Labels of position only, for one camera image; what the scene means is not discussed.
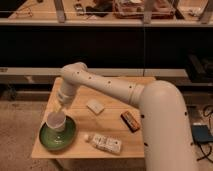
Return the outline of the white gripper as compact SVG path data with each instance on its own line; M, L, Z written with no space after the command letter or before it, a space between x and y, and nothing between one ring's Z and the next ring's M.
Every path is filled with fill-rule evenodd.
M59 90L57 92L57 99L61 106L56 107L55 112L56 112L56 114L60 114L63 110L63 107L69 106L72 104L72 102L74 100L74 96L73 95L68 96L68 95L64 94L61 90Z

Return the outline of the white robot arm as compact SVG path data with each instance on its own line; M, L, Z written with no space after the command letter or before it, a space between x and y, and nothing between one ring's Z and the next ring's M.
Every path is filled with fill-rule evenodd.
M184 98L172 83L146 85L92 74L82 62L64 66L58 101L74 100L84 85L140 110L146 171L198 171L195 147Z

